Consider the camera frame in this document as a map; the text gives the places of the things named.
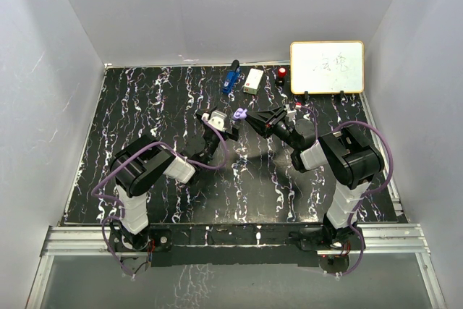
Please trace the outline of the purple round earbud case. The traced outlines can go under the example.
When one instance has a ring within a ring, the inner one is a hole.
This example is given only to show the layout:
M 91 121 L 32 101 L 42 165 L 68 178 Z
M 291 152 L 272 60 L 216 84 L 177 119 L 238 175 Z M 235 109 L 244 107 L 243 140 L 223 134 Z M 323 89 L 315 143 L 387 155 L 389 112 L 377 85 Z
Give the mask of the purple round earbud case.
M 232 115 L 234 122 L 240 122 L 247 118 L 247 109 L 238 108 Z

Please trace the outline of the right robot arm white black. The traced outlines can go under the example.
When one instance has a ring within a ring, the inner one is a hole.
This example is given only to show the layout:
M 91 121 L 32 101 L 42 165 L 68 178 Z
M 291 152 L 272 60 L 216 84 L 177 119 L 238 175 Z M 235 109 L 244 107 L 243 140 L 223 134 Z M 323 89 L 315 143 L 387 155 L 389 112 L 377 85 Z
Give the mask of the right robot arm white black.
M 314 120 L 297 117 L 297 104 L 265 111 L 244 111 L 243 119 L 263 138 L 275 135 L 291 149 L 293 167 L 308 172 L 329 166 L 336 185 L 333 200 L 318 227 L 292 232 L 290 238 L 306 246 L 340 248 L 356 229 L 357 211 L 377 174 L 384 170 L 381 152 L 354 125 L 319 135 Z

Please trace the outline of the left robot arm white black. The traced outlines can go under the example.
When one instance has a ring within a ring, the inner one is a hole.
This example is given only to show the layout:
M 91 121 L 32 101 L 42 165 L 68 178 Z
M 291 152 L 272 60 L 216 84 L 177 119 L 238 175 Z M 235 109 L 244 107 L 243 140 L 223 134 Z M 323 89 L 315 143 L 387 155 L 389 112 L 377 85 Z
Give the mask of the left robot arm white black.
M 118 152 L 110 165 L 116 190 L 123 204 L 124 216 L 119 228 L 110 223 L 116 238 L 130 250 L 142 250 L 149 242 L 147 192 L 162 177 L 181 184 L 194 182 L 201 171 L 217 170 L 223 164 L 210 162 L 221 145 L 228 156 L 227 140 L 239 139 L 239 127 L 226 126 L 226 114 L 216 109 L 199 111 L 196 117 L 203 123 L 203 133 L 193 135 L 178 154 L 168 145 L 149 134 L 142 135 Z

